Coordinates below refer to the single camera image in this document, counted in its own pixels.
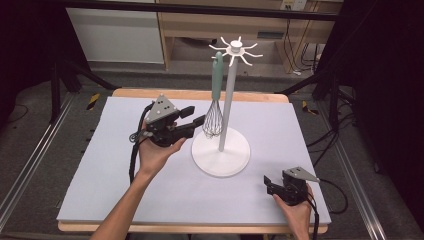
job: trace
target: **stand base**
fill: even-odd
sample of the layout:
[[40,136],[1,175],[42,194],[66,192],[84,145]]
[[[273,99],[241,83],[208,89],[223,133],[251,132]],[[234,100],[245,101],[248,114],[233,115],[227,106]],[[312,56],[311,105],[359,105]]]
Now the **stand base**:
[[219,137],[212,139],[200,132],[193,141],[194,162],[214,177],[231,177],[241,172],[250,160],[250,145],[238,131],[228,128],[224,151],[220,152]]

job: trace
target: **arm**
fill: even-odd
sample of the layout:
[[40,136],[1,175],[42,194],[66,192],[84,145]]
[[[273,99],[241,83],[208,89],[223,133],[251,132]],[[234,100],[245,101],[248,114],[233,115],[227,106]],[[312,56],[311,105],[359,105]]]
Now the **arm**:
[[134,177],[133,183],[97,228],[91,239],[125,239],[147,186],[165,166],[169,156],[179,151],[184,142],[185,139],[180,139],[167,148],[159,147],[149,139],[140,144],[140,169]]
[[287,218],[289,227],[298,240],[309,240],[309,223],[311,217],[311,205],[304,201],[295,206],[287,205],[278,195],[273,195],[275,202],[281,208]]

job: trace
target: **stand pole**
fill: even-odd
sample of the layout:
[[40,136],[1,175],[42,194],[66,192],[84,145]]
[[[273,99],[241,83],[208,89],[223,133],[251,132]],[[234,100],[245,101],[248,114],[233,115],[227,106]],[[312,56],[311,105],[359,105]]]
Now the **stand pole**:
[[227,137],[228,121],[230,119],[231,102],[233,101],[234,85],[237,75],[238,58],[234,58],[233,64],[228,70],[227,88],[225,90],[224,114],[222,119],[222,132],[219,139],[219,151],[224,151],[225,138]]

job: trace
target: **gray carpet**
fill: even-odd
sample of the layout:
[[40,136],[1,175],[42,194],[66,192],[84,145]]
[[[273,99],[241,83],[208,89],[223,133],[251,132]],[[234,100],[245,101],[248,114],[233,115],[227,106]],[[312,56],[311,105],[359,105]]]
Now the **gray carpet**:
[[[210,89],[210,77],[205,76],[107,72],[98,73],[98,75],[111,83],[125,87]],[[58,239],[61,236],[77,239],[77,236],[86,235],[63,233],[58,230],[57,204],[65,196],[93,130],[97,126],[105,100],[112,92],[90,81],[84,79],[81,81],[84,84],[83,90],[76,94],[60,131],[39,164],[2,233],[46,234],[31,235],[40,236],[38,239],[48,239],[48,236],[56,235],[59,236]],[[274,92],[283,90],[293,83],[290,79],[245,76],[237,78],[236,90]],[[318,139],[328,131],[322,114],[313,115],[302,111],[302,100],[311,100],[311,89],[312,87],[307,87],[290,96],[290,102],[295,106],[306,143]],[[49,83],[42,83],[20,94],[18,103],[27,106],[29,112],[22,119],[5,126],[0,132],[1,199],[5,198],[8,189],[47,127],[50,116],[49,91]],[[94,93],[100,93],[101,97],[93,110],[86,110]],[[341,108],[341,116],[348,114],[349,111],[348,107]],[[423,233],[415,224],[390,179],[385,175],[374,173],[372,159],[358,129],[349,124],[341,130],[340,141],[346,147],[349,159],[364,185],[388,239],[424,239]],[[310,150],[320,150],[325,145],[324,141]],[[314,161],[319,154],[319,152],[311,153],[311,159]],[[325,154],[316,172],[319,178],[330,180],[341,187],[349,199],[347,211],[340,215],[332,214],[333,222],[329,225],[328,232],[320,238],[369,239],[370,236],[352,198],[334,148]],[[322,183],[321,187],[331,209],[334,211],[341,209],[344,200],[340,192],[325,183]],[[286,239],[286,236],[278,236],[276,239]]]

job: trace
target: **table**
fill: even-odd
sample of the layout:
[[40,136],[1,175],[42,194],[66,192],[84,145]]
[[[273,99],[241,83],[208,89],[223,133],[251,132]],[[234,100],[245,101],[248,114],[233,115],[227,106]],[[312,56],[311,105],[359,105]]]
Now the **table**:
[[[160,93],[165,94],[169,99],[199,99],[209,100],[210,91],[189,91],[189,90],[165,90],[165,89],[118,89],[113,93],[113,97],[143,97],[156,98]],[[234,101],[249,102],[278,102],[288,103],[288,98],[284,95],[234,92]],[[59,221],[59,229],[62,231],[95,231],[99,223],[81,221]],[[320,224],[318,232],[324,233],[328,229],[327,224]],[[167,232],[167,233],[269,233],[279,234],[290,232],[288,226],[275,225],[252,225],[252,224],[133,224],[130,232]]]

